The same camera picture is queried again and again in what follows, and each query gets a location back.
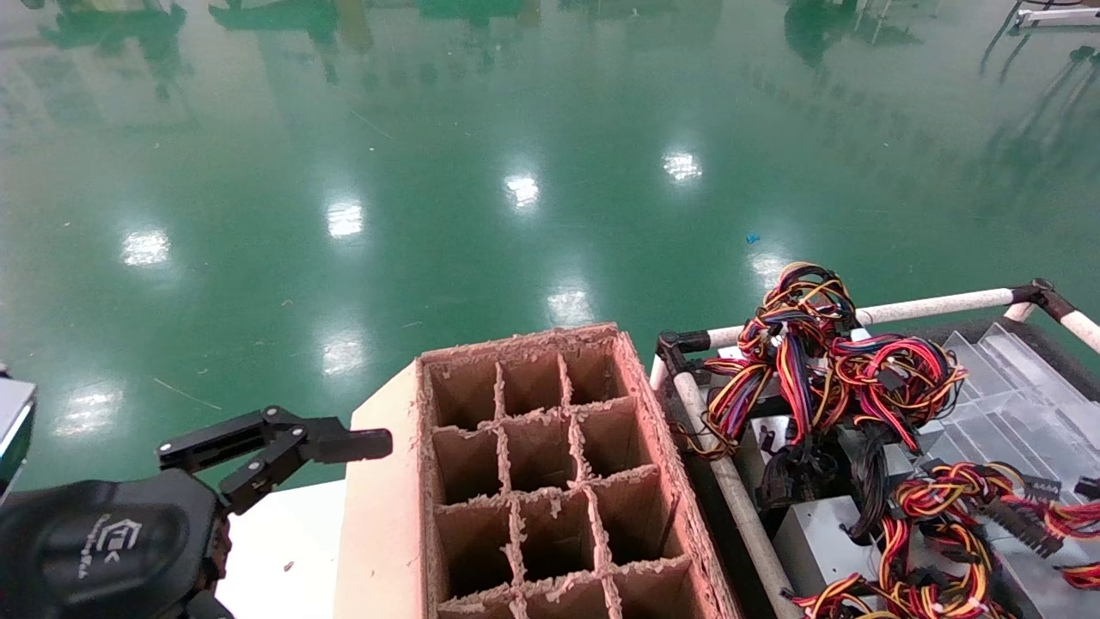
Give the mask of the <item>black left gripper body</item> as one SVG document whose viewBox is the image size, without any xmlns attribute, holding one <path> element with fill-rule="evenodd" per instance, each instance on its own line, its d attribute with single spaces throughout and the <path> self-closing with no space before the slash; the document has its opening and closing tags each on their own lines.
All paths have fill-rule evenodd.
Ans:
<svg viewBox="0 0 1100 619">
<path fill-rule="evenodd" d="M 4 618 L 227 618 L 223 502 L 178 469 L 9 494 Z"/>
</svg>

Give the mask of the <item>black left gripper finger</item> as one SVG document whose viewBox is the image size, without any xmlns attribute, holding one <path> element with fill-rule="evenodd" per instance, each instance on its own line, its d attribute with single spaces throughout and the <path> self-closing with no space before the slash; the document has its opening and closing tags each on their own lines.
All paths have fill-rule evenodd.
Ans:
<svg viewBox="0 0 1100 619">
<path fill-rule="evenodd" d="M 223 423 L 170 438 L 158 450 L 161 469 L 196 474 L 235 458 L 248 458 L 217 486 L 226 509 L 245 513 L 306 463 L 377 461 L 392 454 L 387 428 L 349 430 L 338 418 L 299 418 L 267 405 Z"/>
</svg>

